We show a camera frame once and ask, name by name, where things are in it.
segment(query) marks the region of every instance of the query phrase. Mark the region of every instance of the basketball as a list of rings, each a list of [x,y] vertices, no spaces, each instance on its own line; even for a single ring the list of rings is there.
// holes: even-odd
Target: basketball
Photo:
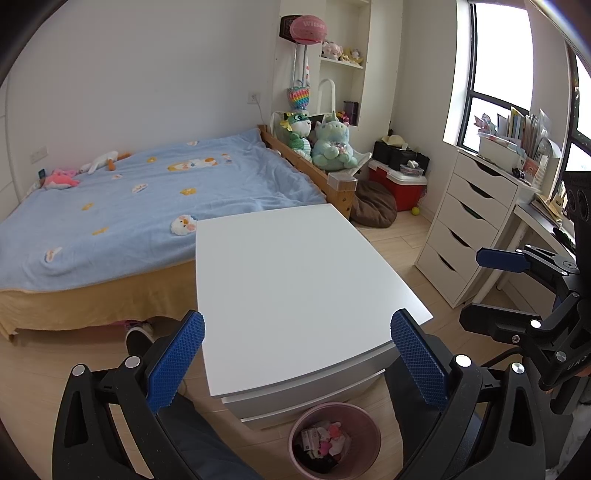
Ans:
[[[303,15],[292,22],[290,33],[299,44],[314,45],[324,41],[327,28],[322,19],[314,15]]]

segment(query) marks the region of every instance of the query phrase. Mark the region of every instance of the metal bolt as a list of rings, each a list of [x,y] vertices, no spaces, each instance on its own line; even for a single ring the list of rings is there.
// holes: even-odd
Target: metal bolt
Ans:
[[[525,372],[525,368],[519,362],[515,362],[514,364],[512,364],[511,365],[511,368],[513,369],[513,371],[516,374],[520,374],[521,375],[523,372]]]
[[[472,365],[472,360],[470,360],[470,357],[467,355],[458,355],[456,357],[456,363],[460,365],[460,367],[466,368]]]
[[[139,365],[139,357],[138,356],[130,356],[125,360],[125,366],[127,368],[135,368]]]
[[[76,365],[73,369],[72,369],[72,375],[74,375],[75,377],[79,377],[84,373],[85,367],[82,364]]]

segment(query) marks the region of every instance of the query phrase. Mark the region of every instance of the green dinosaur plush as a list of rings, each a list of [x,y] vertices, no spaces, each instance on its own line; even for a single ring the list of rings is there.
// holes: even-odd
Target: green dinosaur plush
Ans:
[[[332,112],[329,121],[322,119],[316,124],[316,143],[312,153],[312,163],[321,170],[338,171],[353,168],[359,164],[349,145],[349,127],[339,122]]]
[[[288,146],[298,155],[312,161],[310,142],[306,138],[312,130],[312,122],[303,113],[288,113],[287,115],[289,117],[281,122],[281,126],[290,132]]]

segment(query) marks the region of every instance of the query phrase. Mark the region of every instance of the bed skirt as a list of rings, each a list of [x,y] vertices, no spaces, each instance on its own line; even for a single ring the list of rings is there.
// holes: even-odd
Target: bed skirt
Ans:
[[[197,308],[195,261],[90,287],[53,292],[0,291],[0,334],[17,329],[75,330]]]

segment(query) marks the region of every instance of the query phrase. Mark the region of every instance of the brown bean bag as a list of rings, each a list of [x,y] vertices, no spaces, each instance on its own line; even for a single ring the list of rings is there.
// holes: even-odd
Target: brown bean bag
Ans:
[[[365,226],[387,228],[394,223],[397,214],[396,200],[386,187],[376,181],[357,182],[351,220]]]

